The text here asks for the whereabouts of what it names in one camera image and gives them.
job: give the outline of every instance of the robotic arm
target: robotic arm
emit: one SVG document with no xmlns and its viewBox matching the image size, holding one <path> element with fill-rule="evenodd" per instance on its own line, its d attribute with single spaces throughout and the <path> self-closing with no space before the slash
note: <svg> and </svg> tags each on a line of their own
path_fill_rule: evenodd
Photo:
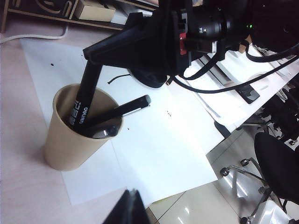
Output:
<svg viewBox="0 0 299 224">
<path fill-rule="evenodd" d="M 139 81 L 150 87 L 162 86 L 170 76 L 189 90 L 215 93 L 219 90 L 205 92 L 193 89 L 181 83 L 176 76 L 187 80 L 199 78 L 223 60 L 228 50 L 238 51 L 240 44 L 247 46 L 247 57 L 256 62 L 298 55 L 299 28 L 295 23 L 298 8 L 296 0 L 204 0 L 197 7 L 192 6 L 192 0 L 160 0 L 159 9 L 151 17 L 143 17 L 142 13 L 130 14 L 121 32 L 83 52 L 92 64 L 130 69 Z M 266 57 L 249 55 L 249 43 L 245 41 L 248 35 L 254 44 L 279 53 Z M 206 53 L 215 55 L 195 75 L 184 77 L 191 61 Z"/>
</svg>

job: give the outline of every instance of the beige paper cup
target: beige paper cup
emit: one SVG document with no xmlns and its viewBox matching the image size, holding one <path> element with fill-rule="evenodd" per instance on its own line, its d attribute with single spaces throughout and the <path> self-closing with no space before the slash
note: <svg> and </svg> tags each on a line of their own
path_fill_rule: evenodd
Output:
<svg viewBox="0 0 299 224">
<path fill-rule="evenodd" d="M 53 115 L 44 146 L 44 157 L 50 167 L 60 171 L 78 168 L 110 139 L 88 138 L 74 132 L 65 124 L 74 106 L 78 89 L 79 84 L 65 86 L 56 93 L 53 100 Z M 118 104 L 111 96 L 100 89 L 96 89 L 88 118 L 116 106 Z M 107 124 L 118 126 L 120 131 L 122 118 L 112 119 Z"/>
</svg>

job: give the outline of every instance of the white paper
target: white paper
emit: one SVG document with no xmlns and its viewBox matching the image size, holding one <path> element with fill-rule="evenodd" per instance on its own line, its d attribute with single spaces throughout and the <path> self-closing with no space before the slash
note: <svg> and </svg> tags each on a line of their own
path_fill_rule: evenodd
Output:
<svg viewBox="0 0 299 224">
<path fill-rule="evenodd" d="M 123 130 L 112 139 L 128 188 L 138 189 L 143 203 L 149 205 L 216 180 L 199 146 L 200 132 L 206 130 L 185 123 L 166 86 L 151 89 L 131 77 L 107 85 L 111 74 L 120 73 L 117 70 L 104 67 L 101 89 L 117 102 L 145 94 L 152 101 L 149 108 L 125 117 Z M 194 178 L 199 170 L 200 177 Z"/>
<path fill-rule="evenodd" d="M 21 44 L 49 126 L 54 95 L 65 85 L 80 83 L 86 60 L 79 47 L 32 39 L 22 39 Z M 62 176 L 73 205 L 126 187 L 110 141 L 80 168 L 62 172 Z"/>
<path fill-rule="evenodd" d="M 184 75 L 185 77 L 189 77 L 200 69 L 201 66 L 198 61 L 193 61 L 192 65 L 186 69 Z M 187 81 L 187 83 L 193 88 L 203 90 L 217 90 L 224 88 L 224 86 L 221 85 L 210 72 L 198 79 Z M 241 108 L 246 102 L 240 96 L 237 96 L 230 91 L 215 94 L 196 94 L 211 116 L 224 126 L 233 125 L 235 122 L 247 116 L 246 112 Z"/>
<path fill-rule="evenodd" d="M 42 111 L 49 123 L 56 91 L 78 83 L 82 78 L 85 65 L 82 49 L 42 40 L 21 42 Z M 144 204 L 149 205 L 217 180 L 199 146 L 198 135 L 206 130 L 184 124 L 184 116 L 166 86 L 152 89 L 132 77 L 121 77 L 107 84 L 113 77 L 127 73 L 126 69 L 104 66 L 98 87 L 120 105 L 148 94 L 152 99 L 151 106 L 124 118 L 123 129 L 111 140 L 117 159 L 113 157 L 113 147 L 107 143 L 79 169 L 63 172 L 72 203 L 127 186 L 139 190 Z"/>
<path fill-rule="evenodd" d="M 78 169 L 61 173 L 72 205 L 126 188 L 111 141 Z"/>
</svg>

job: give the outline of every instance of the black base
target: black base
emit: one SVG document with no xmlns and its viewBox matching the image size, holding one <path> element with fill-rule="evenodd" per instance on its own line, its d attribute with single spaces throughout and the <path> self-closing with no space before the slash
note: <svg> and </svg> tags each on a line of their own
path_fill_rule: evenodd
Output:
<svg viewBox="0 0 299 224">
<path fill-rule="evenodd" d="M 152 88 L 160 88 L 167 81 L 167 75 L 164 72 L 130 69 L 129 73 L 139 82 Z"/>
</svg>

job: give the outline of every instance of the black marker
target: black marker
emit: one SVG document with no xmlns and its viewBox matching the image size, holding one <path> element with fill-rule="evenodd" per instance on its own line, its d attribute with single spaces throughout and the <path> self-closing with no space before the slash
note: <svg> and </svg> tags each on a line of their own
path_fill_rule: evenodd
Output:
<svg viewBox="0 0 299 224">
<path fill-rule="evenodd" d="M 122 117 L 124 114 L 135 111 L 137 109 L 142 109 L 150 105 L 150 96 L 145 95 L 143 97 L 139 97 L 134 99 L 128 103 L 120 105 L 110 111 L 107 111 L 99 116 L 92 118 L 85 122 L 84 128 L 90 128 L 92 126 L 96 126 L 100 123 L 108 121 L 113 118 Z"/>
<path fill-rule="evenodd" d="M 82 130 L 88 115 L 102 66 L 103 65 L 94 65 L 90 61 L 87 61 L 81 85 L 76 96 L 76 102 L 69 118 L 70 128 L 76 132 Z"/>
</svg>

